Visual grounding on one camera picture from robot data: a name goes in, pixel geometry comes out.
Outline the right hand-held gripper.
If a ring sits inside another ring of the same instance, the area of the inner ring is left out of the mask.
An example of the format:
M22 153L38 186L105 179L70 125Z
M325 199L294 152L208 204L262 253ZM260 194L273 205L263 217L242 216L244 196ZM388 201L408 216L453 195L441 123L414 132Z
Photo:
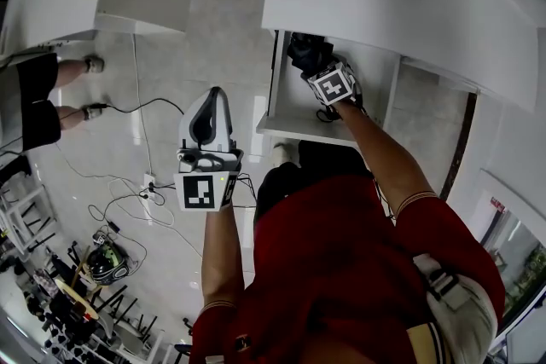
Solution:
M340 101L355 107L363 104L361 85L346 61L333 59L326 66L304 64L301 77L324 106Z

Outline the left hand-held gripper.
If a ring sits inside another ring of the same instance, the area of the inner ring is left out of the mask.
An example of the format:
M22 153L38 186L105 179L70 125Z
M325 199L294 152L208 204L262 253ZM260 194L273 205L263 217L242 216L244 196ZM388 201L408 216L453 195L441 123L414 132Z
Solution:
M228 98L220 87L210 88L183 115L178 131L181 146L203 146L209 151L181 148L177 152L173 180L182 211L220 211L231 202L243 157L242 150L234 149L232 133Z

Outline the black garment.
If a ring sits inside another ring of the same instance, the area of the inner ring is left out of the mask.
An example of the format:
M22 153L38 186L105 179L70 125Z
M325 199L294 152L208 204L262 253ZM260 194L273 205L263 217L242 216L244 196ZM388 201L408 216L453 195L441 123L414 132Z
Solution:
M288 45L292 65L301 71L306 80L340 61L333 52L334 46L323 36L293 32Z

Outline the person's right forearm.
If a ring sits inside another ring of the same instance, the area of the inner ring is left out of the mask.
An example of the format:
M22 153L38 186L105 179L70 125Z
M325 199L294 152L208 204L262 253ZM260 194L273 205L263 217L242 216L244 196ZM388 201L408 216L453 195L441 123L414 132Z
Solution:
M413 156L361 109L346 101L335 103L334 109L351 132L394 213L413 200L436 195Z

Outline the white shoulder bag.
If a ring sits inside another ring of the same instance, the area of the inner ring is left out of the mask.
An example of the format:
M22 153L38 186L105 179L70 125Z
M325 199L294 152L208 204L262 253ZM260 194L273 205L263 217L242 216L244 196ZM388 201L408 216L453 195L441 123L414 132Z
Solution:
M407 330L417 364L484 364L497 316L476 281L451 274L427 254L413 258L433 321Z

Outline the person's left forearm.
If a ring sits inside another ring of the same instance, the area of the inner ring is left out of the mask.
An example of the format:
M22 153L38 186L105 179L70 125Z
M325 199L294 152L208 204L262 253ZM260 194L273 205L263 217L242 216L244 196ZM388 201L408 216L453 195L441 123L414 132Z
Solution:
M244 289L239 234L234 208L229 203L206 214L201 262L204 304L235 304Z

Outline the person's white shoe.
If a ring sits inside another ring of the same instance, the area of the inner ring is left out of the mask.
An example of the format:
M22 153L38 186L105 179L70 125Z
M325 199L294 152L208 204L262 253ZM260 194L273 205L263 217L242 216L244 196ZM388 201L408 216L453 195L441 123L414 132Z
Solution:
M278 142L272 149L271 159L274 167L279 167L286 163L294 164L296 162L295 150L292 144Z

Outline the white power strip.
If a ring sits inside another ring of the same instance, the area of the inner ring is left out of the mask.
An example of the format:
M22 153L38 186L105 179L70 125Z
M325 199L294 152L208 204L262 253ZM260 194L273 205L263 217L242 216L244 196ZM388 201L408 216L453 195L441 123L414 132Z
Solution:
M155 201L155 176L152 173L145 173L143 177L142 195L145 200Z

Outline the person's black trousers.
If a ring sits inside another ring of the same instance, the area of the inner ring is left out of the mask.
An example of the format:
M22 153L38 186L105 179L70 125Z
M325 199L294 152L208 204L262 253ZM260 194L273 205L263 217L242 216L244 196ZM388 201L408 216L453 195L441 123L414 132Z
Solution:
M264 177L256 199L254 223L291 194L335 176L364 176L372 173L353 147L322 142L284 142L293 145L296 162L272 168Z

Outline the dark patterned helmet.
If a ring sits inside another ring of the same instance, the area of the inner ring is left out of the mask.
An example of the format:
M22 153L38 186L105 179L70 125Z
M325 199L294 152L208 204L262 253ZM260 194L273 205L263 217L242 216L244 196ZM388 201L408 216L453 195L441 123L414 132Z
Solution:
M114 243L97 247L88 256L87 266L92 280L101 286L110 286L130 273L126 251Z

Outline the person's red shirt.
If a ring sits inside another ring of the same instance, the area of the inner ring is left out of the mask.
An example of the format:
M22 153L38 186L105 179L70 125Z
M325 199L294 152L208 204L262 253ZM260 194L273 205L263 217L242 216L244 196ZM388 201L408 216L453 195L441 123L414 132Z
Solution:
M421 254L480 284L498 323L497 267L443 200L413 200L390 220L362 176L291 194L256 225L252 284L235 304L202 310L189 364L297 364L307 350L337 364L417 364L407 330L433 321Z

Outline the round yellow table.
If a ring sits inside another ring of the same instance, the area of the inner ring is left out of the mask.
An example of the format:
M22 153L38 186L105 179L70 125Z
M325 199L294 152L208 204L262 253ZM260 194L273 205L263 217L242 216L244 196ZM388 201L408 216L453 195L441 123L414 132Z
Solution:
M65 295L70 297L75 303L80 303L85 308L85 317L87 319L93 319L97 321L99 319L99 315L95 311L95 309L90 305L90 302L80 296L77 292L75 292L69 285L67 285L64 281L60 279L55 279L55 284L58 287L58 289L63 292Z

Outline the dark framed window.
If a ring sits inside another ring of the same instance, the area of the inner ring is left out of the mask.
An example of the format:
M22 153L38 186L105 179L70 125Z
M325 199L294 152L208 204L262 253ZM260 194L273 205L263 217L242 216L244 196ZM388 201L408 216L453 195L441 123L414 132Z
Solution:
M480 244L497 266L505 288L504 312L497 331L502 334L546 294L546 246L501 205Z

